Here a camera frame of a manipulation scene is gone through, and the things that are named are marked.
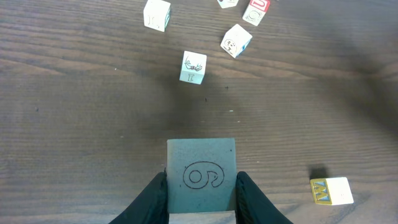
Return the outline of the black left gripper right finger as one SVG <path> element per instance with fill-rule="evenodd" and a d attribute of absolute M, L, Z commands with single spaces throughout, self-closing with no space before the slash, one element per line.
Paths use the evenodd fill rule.
<path fill-rule="evenodd" d="M 244 171 L 237 173 L 235 192 L 238 224 L 292 224 Z"/>

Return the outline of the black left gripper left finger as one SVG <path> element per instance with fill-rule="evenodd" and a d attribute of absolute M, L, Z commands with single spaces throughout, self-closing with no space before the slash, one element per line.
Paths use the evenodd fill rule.
<path fill-rule="evenodd" d="M 109 224 L 168 224 L 167 205 L 167 173 L 163 171 Z"/>

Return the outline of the wooden block yellow S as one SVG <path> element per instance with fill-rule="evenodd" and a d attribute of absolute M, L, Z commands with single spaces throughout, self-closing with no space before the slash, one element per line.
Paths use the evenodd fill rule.
<path fill-rule="evenodd" d="M 236 223 L 233 138 L 167 141 L 169 223 Z"/>

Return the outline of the wooden block letter I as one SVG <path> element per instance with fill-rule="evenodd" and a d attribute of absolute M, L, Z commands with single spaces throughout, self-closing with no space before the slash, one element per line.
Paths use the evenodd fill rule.
<path fill-rule="evenodd" d="M 179 80 L 201 85 L 206 70 L 207 56 L 195 52 L 184 51 Z"/>

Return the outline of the wooden block red U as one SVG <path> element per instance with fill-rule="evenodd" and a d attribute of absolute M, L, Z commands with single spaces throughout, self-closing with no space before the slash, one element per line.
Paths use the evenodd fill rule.
<path fill-rule="evenodd" d="M 254 26 L 258 26 L 270 5 L 270 0 L 250 0 L 242 19 Z"/>

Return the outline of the wooden block yellow W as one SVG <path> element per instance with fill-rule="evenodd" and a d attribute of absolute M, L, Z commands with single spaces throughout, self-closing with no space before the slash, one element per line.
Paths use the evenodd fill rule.
<path fill-rule="evenodd" d="M 315 204 L 346 205 L 354 203 L 346 177 L 311 179 L 310 186 Z"/>

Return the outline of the wooden block letter L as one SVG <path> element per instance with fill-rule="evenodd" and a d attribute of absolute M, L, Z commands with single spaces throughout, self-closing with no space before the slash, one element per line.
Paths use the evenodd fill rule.
<path fill-rule="evenodd" d="M 144 25 L 165 32 L 170 20 L 171 3 L 163 0 L 148 0 L 144 10 Z"/>

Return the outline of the wooden block green top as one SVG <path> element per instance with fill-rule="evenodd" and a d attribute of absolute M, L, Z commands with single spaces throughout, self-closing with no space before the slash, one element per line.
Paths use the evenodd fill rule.
<path fill-rule="evenodd" d="M 217 0 L 217 2 L 222 9 L 226 9 L 229 7 L 235 7 L 239 0 Z"/>

